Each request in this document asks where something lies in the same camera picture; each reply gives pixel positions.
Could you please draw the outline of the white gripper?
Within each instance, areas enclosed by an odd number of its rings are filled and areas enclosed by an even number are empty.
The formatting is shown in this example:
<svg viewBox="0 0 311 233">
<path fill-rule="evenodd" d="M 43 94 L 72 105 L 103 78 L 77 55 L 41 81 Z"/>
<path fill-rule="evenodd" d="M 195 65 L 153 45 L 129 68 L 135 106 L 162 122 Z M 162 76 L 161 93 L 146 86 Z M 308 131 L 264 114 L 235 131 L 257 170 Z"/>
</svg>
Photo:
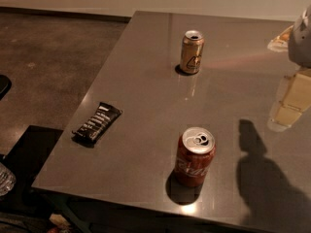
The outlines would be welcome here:
<svg viewBox="0 0 311 233">
<path fill-rule="evenodd" d="M 267 48 L 276 52 L 289 49 L 289 59 L 300 68 L 292 76 L 285 76 L 278 86 L 276 101 L 270 110 L 267 126 L 275 132 L 291 128 L 311 107 L 311 5 L 294 25 L 272 39 Z"/>
</svg>

